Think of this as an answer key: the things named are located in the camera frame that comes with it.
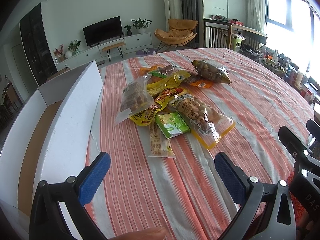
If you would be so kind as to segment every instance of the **package of brown eggs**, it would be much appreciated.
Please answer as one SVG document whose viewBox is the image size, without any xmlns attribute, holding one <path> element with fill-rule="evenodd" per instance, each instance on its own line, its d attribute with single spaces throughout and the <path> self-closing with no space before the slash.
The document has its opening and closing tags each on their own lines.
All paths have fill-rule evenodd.
<svg viewBox="0 0 320 240">
<path fill-rule="evenodd" d="M 181 114 L 191 133 L 207 149 L 214 147 L 235 126 L 233 119 L 186 90 L 170 98 L 169 106 Z"/>
</svg>

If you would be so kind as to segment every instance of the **purple round rug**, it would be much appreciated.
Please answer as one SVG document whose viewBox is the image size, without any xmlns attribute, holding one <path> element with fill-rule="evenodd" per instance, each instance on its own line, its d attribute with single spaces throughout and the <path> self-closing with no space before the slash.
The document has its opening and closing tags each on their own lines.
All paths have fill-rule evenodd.
<svg viewBox="0 0 320 240">
<path fill-rule="evenodd" d="M 136 55 L 146 56 L 146 55 L 152 54 L 152 52 L 154 52 L 154 51 L 157 51 L 157 49 L 150 48 L 150 51 L 149 51 L 148 53 L 144 53 L 143 50 L 141 49 L 141 50 L 138 50 L 138 51 L 136 52 Z"/>
</svg>

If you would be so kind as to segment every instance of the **wooden railing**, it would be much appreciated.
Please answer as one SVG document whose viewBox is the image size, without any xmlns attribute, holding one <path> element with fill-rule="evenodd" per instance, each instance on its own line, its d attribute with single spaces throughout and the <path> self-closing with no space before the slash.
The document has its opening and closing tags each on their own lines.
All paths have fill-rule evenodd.
<svg viewBox="0 0 320 240">
<path fill-rule="evenodd" d="M 242 43 L 258 49 L 260 44 L 267 43 L 267 34 L 230 22 L 222 22 L 204 18 L 204 48 L 231 47 L 231 33 L 245 37 Z"/>
</svg>

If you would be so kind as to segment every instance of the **dark display cabinet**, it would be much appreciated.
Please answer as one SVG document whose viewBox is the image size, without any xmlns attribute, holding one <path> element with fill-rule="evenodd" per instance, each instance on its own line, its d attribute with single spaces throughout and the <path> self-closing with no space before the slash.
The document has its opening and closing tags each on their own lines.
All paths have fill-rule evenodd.
<svg viewBox="0 0 320 240">
<path fill-rule="evenodd" d="M 31 71 L 41 86 L 57 69 L 44 33 L 40 4 L 20 21 L 20 32 Z"/>
</svg>

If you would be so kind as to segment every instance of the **orange lounge chair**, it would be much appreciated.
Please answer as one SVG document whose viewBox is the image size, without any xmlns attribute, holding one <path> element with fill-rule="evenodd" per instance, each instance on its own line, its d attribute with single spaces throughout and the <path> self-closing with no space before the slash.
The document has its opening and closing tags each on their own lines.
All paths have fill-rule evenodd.
<svg viewBox="0 0 320 240">
<path fill-rule="evenodd" d="M 198 24 L 196 20 L 168 19 L 168 24 L 169 32 L 160 29 L 156 29 L 155 31 L 155 36 L 161 41 L 157 51 L 162 43 L 164 43 L 164 46 L 160 49 L 165 46 L 184 46 L 197 35 L 197 33 L 193 33 L 192 31 Z"/>
</svg>

